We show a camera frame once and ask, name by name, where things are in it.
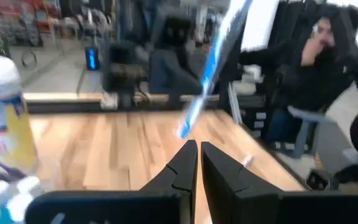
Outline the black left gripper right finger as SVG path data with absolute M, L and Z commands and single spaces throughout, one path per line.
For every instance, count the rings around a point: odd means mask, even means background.
M 283 191 L 210 142 L 201 166 L 213 224 L 358 224 L 356 194 Z

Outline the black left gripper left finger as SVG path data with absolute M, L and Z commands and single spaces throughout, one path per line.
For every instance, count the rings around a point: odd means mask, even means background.
M 140 190 L 48 192 L 27 207 L 25 224 L 194 224 L 197 166 L 188 140 Z

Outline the grey stool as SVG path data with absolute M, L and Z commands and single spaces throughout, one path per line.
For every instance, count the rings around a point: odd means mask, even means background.
M 305 152 L 305 145 L 308 139 L 310 125 L 313 123 L 331 124 L 335 123 L 335 121 L 323 114 L 301 110 L 293 106 L 288 106 L 287 109 L 294 118 L 302 120 L 301 128 L 296 137 L 295 148 L 291 154 L 292 158 L 299 159 Z

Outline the dark office chair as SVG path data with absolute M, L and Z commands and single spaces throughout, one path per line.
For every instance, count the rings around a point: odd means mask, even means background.
M 149 57 L 149 92 L 151 94 L 198 95 L 200 78 L 191 70 L 185 48 L 194 22 L 180 14 L 155 18 L 151 33 L 153 50 Z

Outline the seated person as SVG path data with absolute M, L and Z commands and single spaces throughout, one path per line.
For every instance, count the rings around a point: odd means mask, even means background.
M 296 139 L 302 120 L 290 114 L 289 106 L 319 112 L 351 84 L 347 74 L 353 67 L 337 46 L 341 14 L 349 16 L 350 32 L 355 35 L 358 8 L 325 4 L 310 16 L 298 37 L 240 53 L 241 65 L 258 65 L 266 71 L 264 89 L 273 108 L 264 134 L 267 144 Z

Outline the black computer tower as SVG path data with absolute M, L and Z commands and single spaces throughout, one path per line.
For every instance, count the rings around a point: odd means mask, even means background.
M 96 47 L 89 46 L 85 48 L 86 69 L 96 71 L 100 69 L 99 52 Z

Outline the white disinfecting wipes canister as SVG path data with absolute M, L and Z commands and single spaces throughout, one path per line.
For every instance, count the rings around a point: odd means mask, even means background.
M 24 173 L 34 171 L 37 153 L 15 63 L 0 56 L 0 164 Z

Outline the white board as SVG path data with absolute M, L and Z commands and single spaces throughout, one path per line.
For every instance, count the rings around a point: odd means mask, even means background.
M 258 50 L 268 46 L 280 0 L 253 0 L 247 14 L 241 50 Z

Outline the red shelving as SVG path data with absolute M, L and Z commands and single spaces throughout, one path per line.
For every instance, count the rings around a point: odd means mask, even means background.
M 50 21 L 60 18 L 59 0 L 0 0 L 0 30 L 38 28 L 50 34 Z

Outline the silver aluminium bracket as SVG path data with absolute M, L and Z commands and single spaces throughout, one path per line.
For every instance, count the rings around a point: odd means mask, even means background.
M 229 97 L 229 105 L 231 107 L 232 118 L 236 124 L 242 124 L 242 116 L 237 98 L 237 93 L 234 89 L 232 82 L 228 83 L 227 93 Z

